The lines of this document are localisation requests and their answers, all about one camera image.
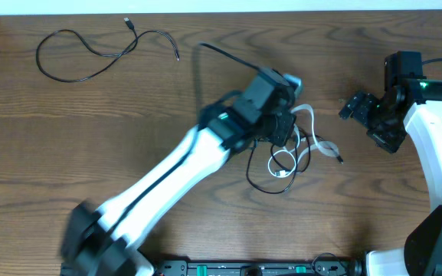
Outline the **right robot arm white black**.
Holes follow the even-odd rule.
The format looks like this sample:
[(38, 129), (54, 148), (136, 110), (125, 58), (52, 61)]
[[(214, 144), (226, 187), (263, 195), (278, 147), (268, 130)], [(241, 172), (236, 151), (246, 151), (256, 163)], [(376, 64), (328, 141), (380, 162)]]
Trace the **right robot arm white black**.
[(400, 248), (369, 251), (351, 275), (442, 275), (442, 80), (424, 75), (421, 53), (385, 58), (385, 94), (358, 92), (339, 115), (363, 125), (376, 145), (396, 153), (410, 137), (427, 183), (431, 212)]

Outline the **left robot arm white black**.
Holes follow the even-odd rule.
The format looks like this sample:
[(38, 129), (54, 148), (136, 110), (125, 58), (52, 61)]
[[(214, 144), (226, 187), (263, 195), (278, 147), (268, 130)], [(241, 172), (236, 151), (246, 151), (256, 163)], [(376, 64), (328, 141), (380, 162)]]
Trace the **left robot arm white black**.
[(180, 144), (136, 184), (96, 209), (87, 201), (73, 209), (61, 246), (64, 263), (79, 275), (154, 275), (139, 247), (155, 224), (255, 139), (284, 146), (302, 90), (298, 77), (263, 68), (245, 90), (204, 107)]

